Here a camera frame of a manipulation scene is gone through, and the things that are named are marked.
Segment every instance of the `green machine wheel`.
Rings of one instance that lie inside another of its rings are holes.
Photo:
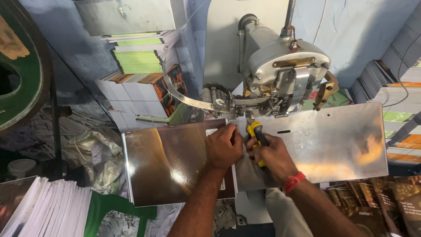
[[[29,51],[16,59],[0,52],[0,132],[5,132],[27,123],[39,111],[49,95],[53,66],[43,35],[17,0],[0,1],[0,16]],[[17,85],[11,85],[10,78]]]

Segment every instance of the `hand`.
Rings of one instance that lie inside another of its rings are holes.
[[[236,125],[227,124],[207,136],[205,144],[209,165],[226,171],[242,155],[243,137]]]
[[[282,138],[266,133],[264,136],[269,142],[269,146],[253,147],[257,143],[257,139],[253,137],[246,144],[248,154],[250,157],[254,156],[255,163],[263,160],[272,172],[273,179],[283,186],[288,182],[288,176],[297,175],[298,169],[295,167]]]

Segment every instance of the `red thread bracelet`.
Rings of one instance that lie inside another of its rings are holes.
[[[301,180],[305,179],[306,176],[300,171],[296,176],[288,176],[288,178],[289,181],[282,186],[287,194],[290,193]]]

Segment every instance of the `forearm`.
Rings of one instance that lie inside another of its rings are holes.
[[[168,237],[211,236],[216,198],[225,171],[205,168]]]
[[[303,179],[289,193],[310,230],[318,236],[364,236],[323,193]]]

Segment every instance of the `metal table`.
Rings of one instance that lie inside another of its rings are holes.
[[[263,132],[281,137],[298,170],[312,183],[388,175],[381,103],[256,117]],[[248,139],[246,119],[230,121]],[[290,130],[278,134],[278,131]],[[270,171],[251,164],[247,152],[236,164],[238,191],[279,186]]]

